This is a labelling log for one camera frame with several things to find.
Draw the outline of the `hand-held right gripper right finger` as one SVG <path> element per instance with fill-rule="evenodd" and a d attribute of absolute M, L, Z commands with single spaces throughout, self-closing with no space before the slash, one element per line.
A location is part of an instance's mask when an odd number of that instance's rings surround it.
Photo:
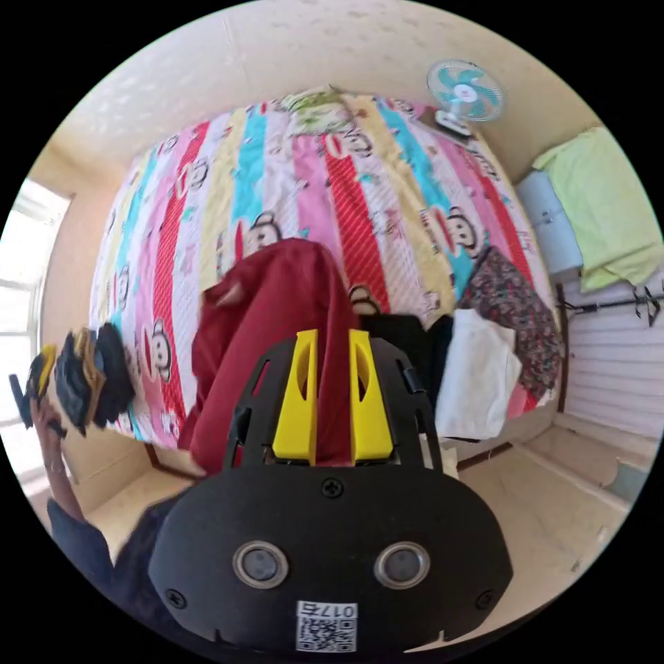
<path fill-rule="evenodd" d="M 391 456 L 391 432 L 366 331 L 349 330 L 349 377 L 351 462 L 385 461 Z"/>

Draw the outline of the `person's left hand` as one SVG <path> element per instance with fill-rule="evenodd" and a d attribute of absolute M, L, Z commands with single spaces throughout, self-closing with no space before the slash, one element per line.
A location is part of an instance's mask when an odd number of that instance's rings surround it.
<path fill-rule="evenodd" d="M 57 433 L 54 429 L 55 425 L 60 426 L 62 424 L 59 412 L 53 407 L 49 397 L 43 396 L 40 401 L 37 401 L 36 398 L 30 400 L 30 414 L 48 477 L 55 477 L 58 480 L 67 479 L 62 454 L 64 435 Z"/>

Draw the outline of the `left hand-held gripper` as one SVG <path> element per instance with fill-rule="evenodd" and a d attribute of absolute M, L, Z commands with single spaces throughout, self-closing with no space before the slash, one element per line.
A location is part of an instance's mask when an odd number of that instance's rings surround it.
<path fill-rule="evenodd" d="M 45 345 L 28 370 L 26 403 L 40 401 L 51 380 L 63 412 L 81 436 L 90 425 L 103 429 L 116 422 L 135 396 L 125 346 L 110 322 L 97 330 L 69 332 L 61 348 Z"/>

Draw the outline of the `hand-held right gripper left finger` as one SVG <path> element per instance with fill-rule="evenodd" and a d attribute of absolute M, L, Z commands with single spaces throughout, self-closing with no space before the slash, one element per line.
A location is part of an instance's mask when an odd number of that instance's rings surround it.
<path fill-rule="evenodd" d="M 300 331 L 295 338 L 273 439 L 273 454 L 279 461 L 315 464 L 317 336 L 317 330 L 311 329 Z"/>

